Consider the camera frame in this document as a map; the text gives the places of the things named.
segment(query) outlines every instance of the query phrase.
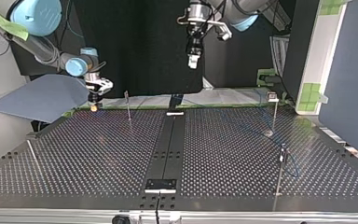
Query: gray cloth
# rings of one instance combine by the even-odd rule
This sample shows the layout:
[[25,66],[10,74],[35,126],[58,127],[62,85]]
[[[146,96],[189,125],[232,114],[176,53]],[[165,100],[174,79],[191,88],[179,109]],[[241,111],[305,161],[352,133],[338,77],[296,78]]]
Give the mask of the gray cloth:
[[87,102],[83,81],[63,75],[44,75],[0,98],[0,112],[51,123]]

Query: metal pin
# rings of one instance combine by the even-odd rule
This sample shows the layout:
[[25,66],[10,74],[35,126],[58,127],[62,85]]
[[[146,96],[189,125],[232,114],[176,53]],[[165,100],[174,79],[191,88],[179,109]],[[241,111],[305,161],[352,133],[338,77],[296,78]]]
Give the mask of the metal pin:
[[27,140],[27,143],[28,147],[31,149],[32,157],[34,158],[34,160],[37,160],[36,154],[34,154],[34,148],[32,147],[31,141]]
[[129,120],[131,120],[131,112],[130,112],[130,95],[128,91],[124,91],[124,97],[126,98],[127,104],[127,112],[129,114]]
[[275,121],[277,119],[277,112],[278,112],[278,103],[275,103],[275,111],[274,111],[274,120],[272,121],[272,131],[275,133]]

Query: gray sheet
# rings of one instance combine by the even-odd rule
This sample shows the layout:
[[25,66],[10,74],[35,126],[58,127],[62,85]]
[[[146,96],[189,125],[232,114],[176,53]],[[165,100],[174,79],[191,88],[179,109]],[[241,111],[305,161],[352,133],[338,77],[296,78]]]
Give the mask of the gray sheet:
[[358,1],[348,3],[320,121],[358,149]]
[[44,75],[0,98],[0,112],[51,123],[87,102],[82,81],[63,75]]

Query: perforated metal table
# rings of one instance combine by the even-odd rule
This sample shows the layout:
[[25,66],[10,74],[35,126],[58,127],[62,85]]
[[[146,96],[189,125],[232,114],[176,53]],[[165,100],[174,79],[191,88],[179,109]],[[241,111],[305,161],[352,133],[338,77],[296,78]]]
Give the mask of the perforated metal table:
[[[0,160],[0,208],[358,213],[358,159],[288,107],[266,137],[271,114],[76,112],[32,141],[34,152],[24,144]],[[281,144],[294,159],[275,197]],[[175,179],[177,191],[145,194],[148,179]]]

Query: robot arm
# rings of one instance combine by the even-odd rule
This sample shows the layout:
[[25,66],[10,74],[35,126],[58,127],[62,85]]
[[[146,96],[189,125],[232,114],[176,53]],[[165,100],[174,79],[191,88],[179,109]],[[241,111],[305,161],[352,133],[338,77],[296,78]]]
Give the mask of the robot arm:
[[103,95],[113,88],[113,83],[100,77],[105,63],[98,60],[96,49],[81,49],[80,55],[60,52],[44,36],[52,34],[62,17],[60,0],[0,0],[0,15],[27,28],[30,35],[24,41],[16,36],[0,33],[32,53],[42,64],[65,69],[73,77],[83,77],[89,89],[91,110],[97,110]]
[[187,25],[188,41],[186,53],[188,66],[197,68],[197,63],[203,53],[203,38],[211,26],[216,28],[218,39],[226,41],[232,33],[224,22],[216,19],[216,13],[221,11],[231,26],[239,31],[247,30],[257,19],[257,10],[269,0],[190,0],[185,15],[177,22]]

